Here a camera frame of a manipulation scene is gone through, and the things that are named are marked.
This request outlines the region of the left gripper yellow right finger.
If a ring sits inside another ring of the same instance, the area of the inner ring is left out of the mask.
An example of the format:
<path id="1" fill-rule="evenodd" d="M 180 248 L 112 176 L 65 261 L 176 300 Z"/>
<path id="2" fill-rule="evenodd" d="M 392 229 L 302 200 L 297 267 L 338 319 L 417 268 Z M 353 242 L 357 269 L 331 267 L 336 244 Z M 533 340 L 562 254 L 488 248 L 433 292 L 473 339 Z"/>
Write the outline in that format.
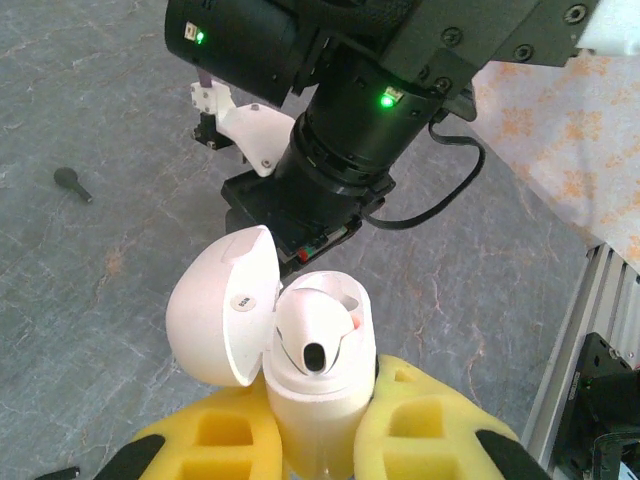
<path id="1" fill-rule="evenodd" d="M 517 435 L 463 394 L 390 355 L 354 440 L 357 479 L 548 479 Z"/>

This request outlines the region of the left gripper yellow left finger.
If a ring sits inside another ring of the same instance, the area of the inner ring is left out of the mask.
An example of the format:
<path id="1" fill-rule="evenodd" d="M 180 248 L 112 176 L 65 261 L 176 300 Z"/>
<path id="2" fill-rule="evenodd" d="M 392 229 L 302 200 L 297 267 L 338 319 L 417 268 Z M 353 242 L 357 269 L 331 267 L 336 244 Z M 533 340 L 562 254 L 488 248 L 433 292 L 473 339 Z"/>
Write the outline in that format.
<path id="1" fill-rule="evenodd" d="M 266 387 L 225 388 L 141 430 L 101 479 L 281 479 Z"/>

